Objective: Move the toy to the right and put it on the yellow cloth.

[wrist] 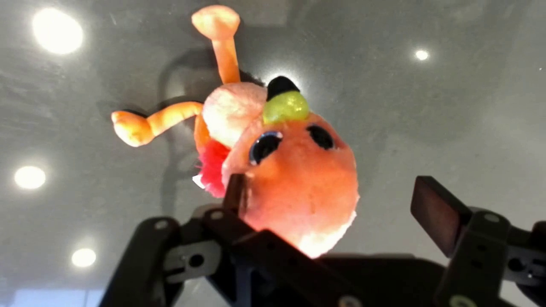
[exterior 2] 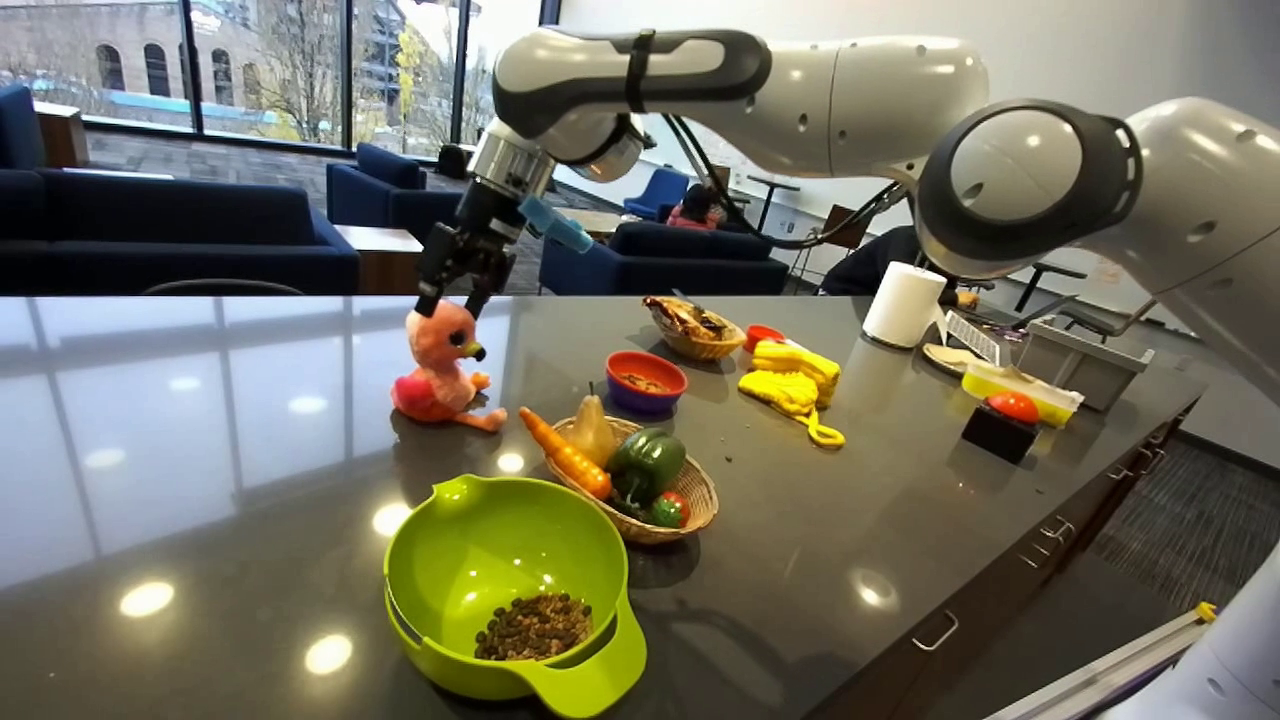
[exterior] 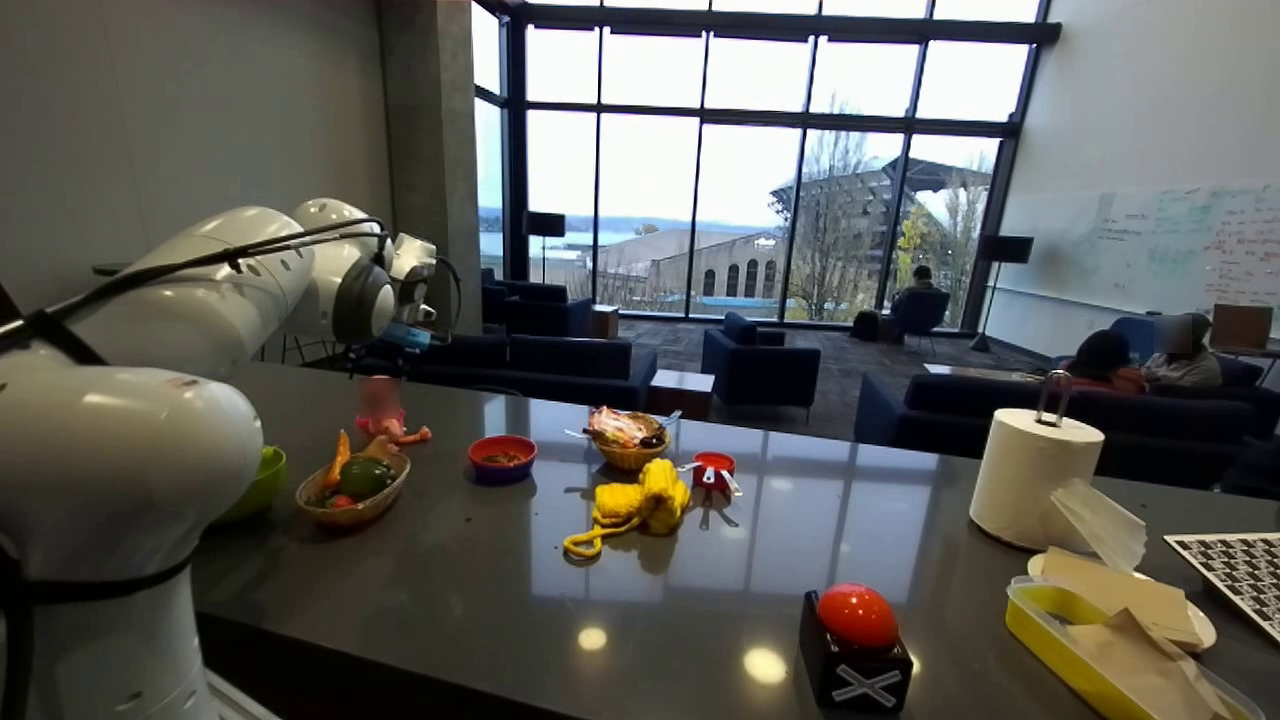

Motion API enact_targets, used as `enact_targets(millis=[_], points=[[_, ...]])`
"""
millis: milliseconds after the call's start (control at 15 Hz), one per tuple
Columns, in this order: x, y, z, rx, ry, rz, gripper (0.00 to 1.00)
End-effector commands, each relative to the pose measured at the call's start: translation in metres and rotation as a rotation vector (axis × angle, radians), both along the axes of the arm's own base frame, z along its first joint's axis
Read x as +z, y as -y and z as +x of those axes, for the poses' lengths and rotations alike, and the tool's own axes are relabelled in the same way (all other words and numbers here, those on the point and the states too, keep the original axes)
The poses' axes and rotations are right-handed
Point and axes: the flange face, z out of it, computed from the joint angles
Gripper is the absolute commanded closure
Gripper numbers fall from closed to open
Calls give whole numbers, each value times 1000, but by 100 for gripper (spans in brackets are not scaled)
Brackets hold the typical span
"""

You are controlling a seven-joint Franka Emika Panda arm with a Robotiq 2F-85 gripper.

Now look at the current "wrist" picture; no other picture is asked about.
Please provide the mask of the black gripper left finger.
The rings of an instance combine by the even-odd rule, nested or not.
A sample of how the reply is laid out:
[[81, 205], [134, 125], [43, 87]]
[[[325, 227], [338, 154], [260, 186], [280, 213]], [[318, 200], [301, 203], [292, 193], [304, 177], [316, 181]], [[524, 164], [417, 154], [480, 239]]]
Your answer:
[[222, 208], [233, 215], [241, 217], [248, 211], [248, 176], [246, 174], [233, 174], [229, 177], [228, 191], [222, 201]]

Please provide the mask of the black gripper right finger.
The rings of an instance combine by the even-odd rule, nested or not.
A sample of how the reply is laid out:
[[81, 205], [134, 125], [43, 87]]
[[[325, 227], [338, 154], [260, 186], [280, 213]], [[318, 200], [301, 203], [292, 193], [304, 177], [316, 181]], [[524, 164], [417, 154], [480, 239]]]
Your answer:
[[415, 179], [410, 211], [444, 256], [456, 251], [473, 211], [432, 176]]

